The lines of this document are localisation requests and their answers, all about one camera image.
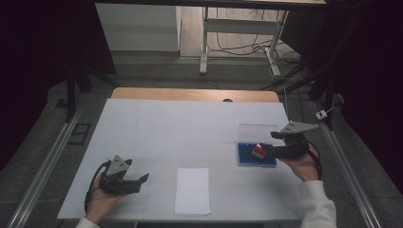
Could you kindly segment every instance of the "white paper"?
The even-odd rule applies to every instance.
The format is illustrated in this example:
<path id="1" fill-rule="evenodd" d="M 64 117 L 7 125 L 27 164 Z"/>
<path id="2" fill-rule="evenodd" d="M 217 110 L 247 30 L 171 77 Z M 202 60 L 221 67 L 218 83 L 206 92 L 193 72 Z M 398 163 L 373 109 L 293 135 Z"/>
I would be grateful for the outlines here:
<path id="1" fill-rule="evenodd" d="M 210 215 L 208 169 L 179 168 L 177 181 L 175 215 Z"/>

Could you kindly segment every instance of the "white wall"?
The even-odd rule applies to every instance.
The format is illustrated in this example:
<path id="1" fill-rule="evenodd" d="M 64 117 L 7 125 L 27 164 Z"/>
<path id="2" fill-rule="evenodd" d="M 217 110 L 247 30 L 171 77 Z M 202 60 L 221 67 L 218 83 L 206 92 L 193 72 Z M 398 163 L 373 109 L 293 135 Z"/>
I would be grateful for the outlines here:
<path id="1" fill-rule="evenodd" d="M 96 4 L 110 50 L 180 49 L 180 7 Z"/>

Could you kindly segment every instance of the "white power adapter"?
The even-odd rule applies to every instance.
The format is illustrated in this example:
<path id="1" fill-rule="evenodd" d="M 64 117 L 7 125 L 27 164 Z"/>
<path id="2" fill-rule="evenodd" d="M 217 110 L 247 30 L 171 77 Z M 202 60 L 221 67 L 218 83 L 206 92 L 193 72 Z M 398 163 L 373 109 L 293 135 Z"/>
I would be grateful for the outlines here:
<path id="1" fill-rule="evenodd" d="M 327 117 L 327 114 L 326 114 L 326 112 L 324 111 L 324 110 L 321 110 L 321 111 L 318 111 L 317 112 L 317 118 L 319 119 L 319 120 L 323 120 L 323 119 L 325 119 Z"/>

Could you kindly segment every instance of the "hand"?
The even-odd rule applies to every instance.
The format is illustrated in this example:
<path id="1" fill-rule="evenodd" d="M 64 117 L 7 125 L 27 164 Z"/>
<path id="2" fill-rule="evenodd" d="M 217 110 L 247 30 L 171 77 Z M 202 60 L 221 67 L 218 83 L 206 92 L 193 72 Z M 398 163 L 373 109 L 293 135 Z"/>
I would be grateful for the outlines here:
<path id="1" fill-rule="evenodd" d="M 92 185 L 91 199 L 86 211 L 86 219 L 95 224 L 100 221 L 115 207 L 116 203 L 127 195 L 109 195 L 99 188 L 101 175 Z"/>
<path id="2" fill-rule="evenodd" d="M 314 155 L 318 158 L 319 153 L 315 150 L 315 148 L 308 143 L 309 150 L 314 153 Z M 302 181 L 318 181 L 319 174 L 317 172 L 317 165 L 315 161 L 309 156 L 305 154 L 301 158 L 296 160 L 286 160 L 280 159 L 280 161 L 286 163 L 290 166 L 291 170 L 293 170 L 294 174 L 299 177 Z"/>

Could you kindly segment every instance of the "red and white object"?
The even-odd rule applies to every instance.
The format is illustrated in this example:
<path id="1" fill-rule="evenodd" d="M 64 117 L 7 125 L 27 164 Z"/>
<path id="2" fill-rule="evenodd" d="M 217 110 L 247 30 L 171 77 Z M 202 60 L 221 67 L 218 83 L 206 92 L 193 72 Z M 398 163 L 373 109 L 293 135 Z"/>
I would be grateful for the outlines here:
<path id="1" fill-rule="evenodd" d="M 258 143 L 255 148 L 253 148 L 252 155 L 256 158 L 263 160 L 264 156 L 266 156 L 266 151 L 261 148 L 260 143 Z"/>

